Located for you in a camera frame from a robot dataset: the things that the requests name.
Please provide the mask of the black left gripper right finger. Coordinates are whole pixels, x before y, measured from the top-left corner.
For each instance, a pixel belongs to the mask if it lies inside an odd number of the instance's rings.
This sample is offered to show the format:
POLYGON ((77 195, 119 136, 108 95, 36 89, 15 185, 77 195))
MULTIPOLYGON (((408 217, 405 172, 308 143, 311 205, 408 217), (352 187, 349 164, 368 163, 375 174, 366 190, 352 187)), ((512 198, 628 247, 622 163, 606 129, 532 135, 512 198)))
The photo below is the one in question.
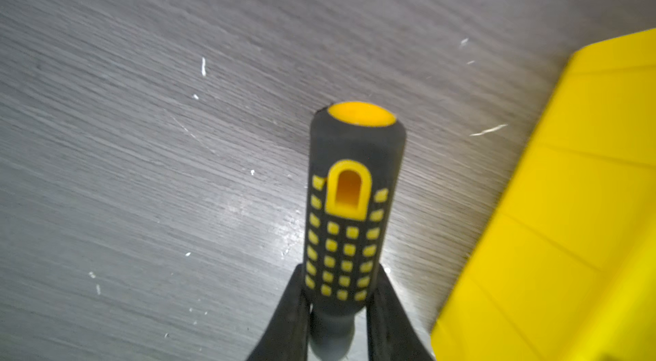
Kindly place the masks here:
POLYGON ((367 347, 370 361, 434 359, 416 334, 383 269, 367 299, 367 347))

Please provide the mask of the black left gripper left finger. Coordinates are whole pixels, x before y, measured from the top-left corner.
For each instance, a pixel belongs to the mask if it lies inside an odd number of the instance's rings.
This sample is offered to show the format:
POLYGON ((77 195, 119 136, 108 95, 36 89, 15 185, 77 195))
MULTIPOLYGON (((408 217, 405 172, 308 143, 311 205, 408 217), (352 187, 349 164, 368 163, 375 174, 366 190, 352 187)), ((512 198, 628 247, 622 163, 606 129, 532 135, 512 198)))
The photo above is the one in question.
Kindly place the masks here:
POLYGON ((306 361, 310 303, 302 265, 292 273, 264 334, 247 361, 306 361))

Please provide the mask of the black yellow screwdriver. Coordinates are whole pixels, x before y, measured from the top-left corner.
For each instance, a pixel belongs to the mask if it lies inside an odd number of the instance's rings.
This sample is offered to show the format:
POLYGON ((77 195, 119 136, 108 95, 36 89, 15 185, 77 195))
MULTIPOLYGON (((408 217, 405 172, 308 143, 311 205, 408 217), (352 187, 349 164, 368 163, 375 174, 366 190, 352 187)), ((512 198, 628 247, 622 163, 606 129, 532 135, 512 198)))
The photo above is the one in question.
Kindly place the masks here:
POLYGON ((335 103, 312 119, 303 289, 321 360, 347 355, 375 289, 405 144, 402 123, 371 103, 335 103))

